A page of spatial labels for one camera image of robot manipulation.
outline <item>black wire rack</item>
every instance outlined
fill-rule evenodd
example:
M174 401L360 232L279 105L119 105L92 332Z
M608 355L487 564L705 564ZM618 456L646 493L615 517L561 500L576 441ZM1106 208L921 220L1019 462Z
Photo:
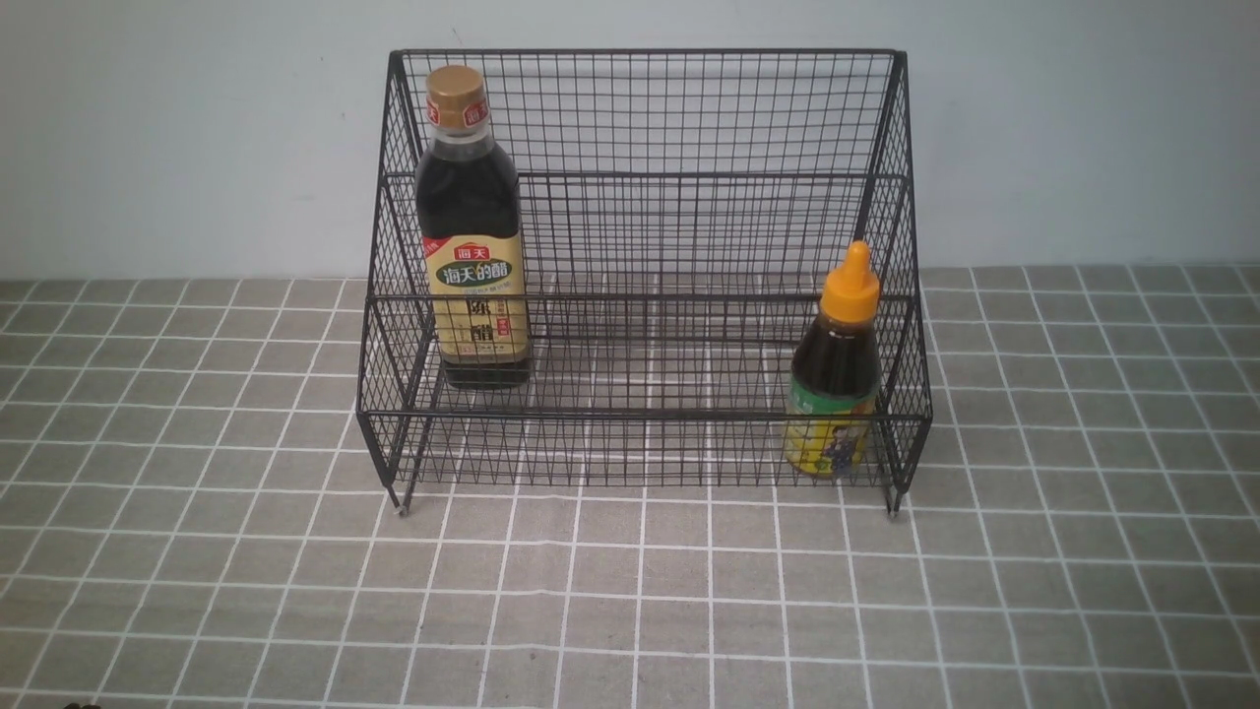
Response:
M450 387L437 353L415 173L450 63L485 76L520 175L533 373L512 390ZM421 482L842 484L898 510L932 417L907 92L891 50L392 53L358 419L399 513ZM785 393L853 238L883 283L882 384L864 461L818 479L784 461Z

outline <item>red logo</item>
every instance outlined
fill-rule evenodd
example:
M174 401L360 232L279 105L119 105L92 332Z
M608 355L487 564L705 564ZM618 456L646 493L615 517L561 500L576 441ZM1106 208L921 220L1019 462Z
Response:
M479 122L490 117L490 108L485 105L485 101L478 101L467 108L464 108L464 126L472 127Z
M450 237L446 237L446 238L428 238L426 235L421 241L425 244L425 257L428 258L433 253L437 253L438 251L441 251L442 246L446 246L446 242L450 241Z
M480 243L465 243L455 249L456 261L489 261L490 247Z

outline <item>white grid line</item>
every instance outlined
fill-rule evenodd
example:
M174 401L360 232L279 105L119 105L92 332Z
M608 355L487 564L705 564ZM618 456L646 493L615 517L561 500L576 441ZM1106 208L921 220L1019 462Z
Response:
M290 283L289 287L290 287L290 290L285 295L285 300L286 301L289 300L289 296L292 293L292 283ZM341 290L344 287L345 287L345 282L343 281L341 287L338 290L338 298L341 297ZM271 334L275 334L277 326L280 326L280 316L278 315L276 316L276 320L272 321L272 324L271 324L271 332L267 335L268 340L271 339ZM331 320L329 322L325 322L325 325L324 325L325 334L328 332L328 327L329 326L331 326ZM263 349L266 349L266 345L263 345L263 348L261 348L258 350L260 351L260 358L262 356L262 350ZM307 363L307 365L306 365L307 378L304 379L302 384L297 387L297 400L299 402L302 398L302 393L306 390L306 383L310 382L310 372L311 372L311 369L314 366L315 366L315 354L311 353L311 361ZM242 397L244 395L244 388L241 388L241 395ZM292 424L294 414L296 412L290 412L289 417L285 419L285 426L282 426L280 428L278 441L284 441L285 436L289 433L289 427L290 427L290 424ZM346 432L348 427L349 427L349 422L346 422L341 427L341 438L343 440L345 438L345 432ZM336 458L333 458L333 461L329 461L329 467L328 467L328 470L324 471L324 485L320 486L321 490L325 489L325 487L328 487L328 479L329 479L329 476L333 475L333 463L335 461L336 461ZM270 468L271 468L271 466L272 466L273 462L275 461L272 460L272 462L267 465L268 472L270 472ZM311 519L306 523L306 536L307 538L314 531L315 523L319 520L319 513L320 513L319 509L320 509L320 502L321 501L323 501L323 495L320 495L316 499L315 511L311 514ZM379 524L379 521L381 521L381 511L378 510L378 513L377 513L377 523ZM285 587L280 592L280 606L278 606L278 608L276 611L276 616L271 620L271 628L268 628L268 631L267 631L267 644L262 647L262 655L258 657L258 665L253 670L253 679L249 681L249 691L246 694L247 696L253 696L255 695L255 693L258 689L258 680L262 679L262 670L267 666L267 656L271 654L272 641L276 640L276 630L280 627L280 618L284 617L285 602L289 601L289 594L292 591L291 584L294 583L294 579L297 578L297 570L302 565L302 557L306 554L306 544L307 544L307 540L304 539L297 545L297 557L294 559L294 568L289 570L289 581L286 582ZM368 550L369 552L370 552L373 544L374 544L373 542L368 543ZM358 583L359 587L363 586L363 574L367 572L368 559L369 559L368 554L364 553L363 565L359 568L359 583ZM228 565L224 565L224 572L227 572L227 569L228 569ZM212 612L213 607L214 607L214 603L212 601L210 606L205 611L207 612L207 618L209 617L209 613ZM192 656L193 656L193 654L189 652L189 659L192 659ZM325 690L330 689L331 679L333 679L331 675L329 675L329 678L326 680L329 683L329 686L326 686Z
M79 295L82 295L83 288L86 288L86 287L87 287L87 283L84 283L83 287L79 288ZM134 296L135 296L135 286L132 286L131 291L127 295L127 298L130 300ZM66 312L62 315L62 320L60 321L64 322L66 317L68 315L69 315L69 307L66 309ZM121 310L115 316L115 321L117 321L117 316L118 315L121 315ZM44 343L44 346L45 348L48 346L47 341ZM100 350L100 348L101 348L101 344L98 344L93 349L92 356L96 356L96 351ZM87 368L84 368L83 370L81 370L79 374L78 374L78 377L74 378L74 382L71 384L71 388L66 392L66 398L63 399L63 403L57 406L57 409L48 418L48 423L44 424L43 429L40 431L39 437L35 441L43 440L43 437L48 433L48 429L52 428L53 422L57 421L57 414L60 413L60 409L62 409L66 399L68 399L69 395L71 395L71 393L74 392L74 388L78 387L78 383L83 379L83 374L84 373L87 373ZM135 375L132 375L131 382L127 383L127 389L130 389L134 383L135 383ZM94 447L96 443L100 443L101 437L105 434L105 431L110 427L110 423L113 421L115 413L117 413L117 409L113 409L112 412L110 412L110 416L106 417L105 423L101 424L101 431L97 433L96 442L93 443L93 447ZM32 445L30 450L26 451L26 456L23 458L21 465L18 467L19 475L20 475L21 468L25 467L26 462L30 461L30 456L34 453L34 451L35 451L35 445ZM66 499L69 497L71 489L74 486L76 482L78 482L79 476L83 475L83 470L87 467L87 461L88 461L88 456L84 456L83 461L79 462L78 467L74 471L74 475L71 479L69 485L66 486L66 490L62 491L60 497L57 500L57 505L53 508L53 511L49 515L50 520L57 516L57 514L62 509L62 505L66 504ZM110 528L113 528L113 526L116 526L118 524L118 519L122 516L122 511L126 509L127 501L130 499L131 499L131 492L129 491L123 496L122 504L118 505L118 510L115 513L113 519L110 523ZM28 563L30 563L30 558L35 553L35 548L39 545L39 540L43 539L44 531L45 530L39 530L35 534L35 539L32 542L30 548L26 550L25 555L23 557L21 564L18 567L18 569L23 569L23 568L26 567ZM74 606L74 601L78 598L78 594L83 589L83 584L87 581L87 578L86 578L87 577L87 570L89 570L93 565L96 565L96 560L100 558L101 550L105 549L106 539L107 539L106 536L102 536L97 542L96 548L92 550L92 558L88 560L88 564L87 564L87 567L86 567L86 569L83 572L83 578L79 578L77 581L77 583L74 586L74 591L71 592L71 597L66 602L66 607L62 608L60 613L58 613L58 616L57 616L57 620L53 622L53 628L60 627L62 622L66 620L66 615L69 613L69 610ZM52 646L52 642L53 642L53 636L49 635L48 638L45 640L45 642L43 644L43 646L40 647L39 652L35 655L35 661L32 664L30 671L26 674L26 681L23 684L21 691L18 694L18 700L19 701L32 689L30 685L35 680L35 674L39 671L39 666L43 664L44 657L48 654L48 649Z
M290 281L289 285L286 286L285 300L289 298L289 293L291 291L292 291L292 281ZM278 316L275 320L272 320L272 322L271 322L271 327L272 329L276 327L276 322L277 321L280 321ZM261 358L262 358L262 348L260 346L258 348L258 353L256 354L255 360L253 360L253 366L249 369L251 370L249 375L246 378L244 384L241 387L241 392L237 393L234 404L239 404L241 403L241 398L244 397L244 390L249 385L249 380L253 378L253 370L257 369L258 360ZM301 398L301 392L299 392L297 397L299 397L299 399ZM289 428L289 421L285 422L284 429L287 431L287 428ZM224 428L222 432L219 432L219 441L220 442L222 442L223 434L226 432L227 432L227 428ZM282 441L282 440L284 440L284 431L278 436L277 441ZM272 451L271 452L271 457L267 461L267 472L265 474L265 476L270 475L271 466L275 463L276 453L278 451ZM329 466L331 467L335 461L336 461L335 457L330 458L329 460ZM247 525L249 524L249 518L253 516L253 511L257 508L258 497L260 497L261 494L262 494L262 485L261 485L261 481L260 481L258 490L253 491L253 496L251 497L249 505L246 509L244 518L242 518L242 520L241 520L241 526L238 528L239 533L244 533ZM306 533L307 534L310 534L311 528L314 526L314 524L315 524L315 513L311 513L311 519L310 519L310 521L306 525ZM227 579L228 569L232 568L232 562L236 559L237 550L241 548L241 542L242 540L239 538L233 542L232 549L228 552L228 557L223 562L223 570L219 572L218 582L212 587L213 591L210 592L210 598L209 598L209 601L205 604L205 611L202 612L202 620L198 622L197 631L193 633L192 646L188 649L188 655L184 657L184 664L180 666L179 675L175 678L175 685L174 686L175 686L175 691L176 693L179 691L179 688L183 686L184 680L188 678L188 669L193 664L193 656L197 654L198 645L200 645L202 635L205 631L205 625L209 622L210 612L214 610L214 602L218 601L219 591L223 588L223 582ZM305 545L306 545L305 540L302 540L302 542L299 543L299 552L297 552L297 557L294 559L294 568L290 570L290 574L289 574L289 583L292 583L294 574L297 573L297 564L301 562L301 553L302 553L302 549L305 549ZM281 598L281 606L282 606L284 604L284 597L287 597L287 594L285 592L281 592L281 594L282 594L282 598ZM277 610L276 611L276 618L273 621L278 621L278 620L280 620L280 611ZM273 635L273 632L275 632L275 622L272 622L272 626L271 626L271 628L268 631L268 636ZM266 654L266 646L263 646L263 655L265 654ZM263 656L260 656L257 670L261 670L263 659L265 659ZM251 686L251 691L252 691L252 688L253 688L253 684L255 684L256 680L257 680L257 671L255 672L255 678L251 680L251 685L249 685ZM174 696L171 698L171 700L168 703L166 706L168 706L168 709L171 709L173 705L174 705Z
M926 302L926 300L924 302L924 316L925 317L927 316L927 302ZM941 368L941 383L940 383L940 385L941 385L941 388L945 389L945 393L946 393L946 395L945 395L945 403L944 404L945 404L945 408L950 413L950 421L955 421L958 417L956 417L956 413L955 413L955 409L954 409L954 399L953 399L953 397L949 395L949 392L950 392L949 378L945 375L945 369L944 368ZM968 462L966 447L963 445L963 437L958 432L955 432L955 438L958 441L958 448L959 448L960 456L963 457L964 470L966 471L966 485L968 485L968 487L969 487L969 490L971 492L971 500L974 500L974 501L976 501L976 504L979 504L980 496L976 494L976 490L975 490L975 477L971 475L971 468L969 466L966 466L966 462ZM1040 487L1037 490L1037 494L1038 494L1038 496L1041 495L1041 489ZM919 511L920 508L917 505L914 505L914 510ZM1012 656L1018 661L1018 659L1019 659L1019 637L1016 633L1014 622L1013 622L1013 620L1011 617L1011 608L1007 606L1005 589L1002 588L1002 578L998 574L998 563L997 563L995 557L993 554L993 544L989 540L989 528L984 523L984 516L983 515L976 515L976 519L980 523L980 539L984 542L984 553L988 555L989 573L993 577L993 588L997 591L998 604L1002 608L1003 622L1007 626L1007 633L1011 636L1011 652L1012 652ZM927 587L926 578L925 578L925 584L924 586L925 586L924 591L925 592L930 592L930 588L926 588ZM1024 676L1023 670L1019 670L1018 675L1019 675L1019 691L1023 694L1024 704L1027 704L1028 706L1032 706L1033 703L1032 703L1032 694L1028 690L1028 680Z
M976 285L975 271L969 271L969 273L971 276L971 283ZM984 309L984 301L980 300L980 298L978 298L978 300L979 300L979 306L980 306L980 316L983 319L984 316L987 316L985 315L985 309ZM1037 300L1033 298L1033 306L1036 306L1036 303L1037 303ZM985 331L985 335L988 336L989 344L993 345L994 349L997 349L997 339L993 336L993 329L988 325L988 322L984 324L984 331ZM1007 377L1007 368L1002 363L1000 359L998 360L998 375L1002 378L1002 384L1003 385L1009 385L1009 379ZM1018 426L1021 423L1019 411L1016 408L1016 400L1011 395L1009 392L1007 393L1007 404L1011 407L1012 416L1014 417L1016 424ZM1079 621L1081 623L1082 631L1085 632L1085 645L1086 645L1086 647L1089 650L1090 662L1095 667L1095 676L1097 678L1097 681L1099 681L1099 689L1102 693L1102 701L1105 703L1105 705L1108 708L1110 708L1111 706L1111 698L1110 698L1110 695L1106 691L1106 683L1102 680L1102 672L1101 672L1101 670L1096 669L1097 665L1099 665L1099 656L1097 656L1097 650L1096 650L1095 642L1094 642L1094 631L1090 628L1089 623L1085 621L1084 615L1080 615L1080 611L1081 611L1080 596L1077 594L1077 591L1076 591L1076 583L1072 581L1071 570L1067 568L1067 563L1062 560L1063 559L1063 545L1062 545L1062 543L1058 539L1058 530L1055 528L1055 520L1053 520L1053 518L1051 518L1051 515L1048 513L1048 505L1046 505L1046 492L1045 492L1045 489L1041 485L1041 476L1037 475L1036 461L1033 460L1033 456L1032 456L1032 447L1028 446L1028 437L1024 436L1023 428L1019 428L1018 432L1019 432L1019 443L1023 446L1024 457L1028 460L1028 466L1032 467L1032 481L1033 481L1033 486L1037 489L1037 496L1041 500L1042 506L1047 509L1047 511L1046 511L1046 525L1050 529L1050 539L1051 539L1051 542L1055 545L1055 554L1060 559L1060 568L1063 572L1063 579L1065 579L1065 582L1067 584L1067 593L1068 593L1068 596L1072 599L1072 607L1076 608L1076 611L1079 613L1077 618L1079 618ZM959 446L960 447L964 446L963 442L961 442L961 440L959 441Z

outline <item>bottle label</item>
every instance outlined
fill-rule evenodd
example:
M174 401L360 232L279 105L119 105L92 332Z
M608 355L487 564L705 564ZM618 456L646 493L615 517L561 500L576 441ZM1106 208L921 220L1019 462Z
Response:
M793 467L811 476L844 475L862 462L868 426L867 422L837 417L867 416L872 412L874 393L862 399L819 397L793 379L788 413L818 418L788 422L784 456Z
M520 234L423 238L437 340L446 360L499 364L529 354L529 315Z

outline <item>honey bottle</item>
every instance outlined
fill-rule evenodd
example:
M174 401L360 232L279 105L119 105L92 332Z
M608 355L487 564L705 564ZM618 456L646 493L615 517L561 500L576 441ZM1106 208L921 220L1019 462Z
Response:
M784 455L803 474L843 476L862 462L869 427L845 417L874 412L878 301L871 248L853 241L840 266L828 273L818 315L793 354L788 413L813 418L788 422Z

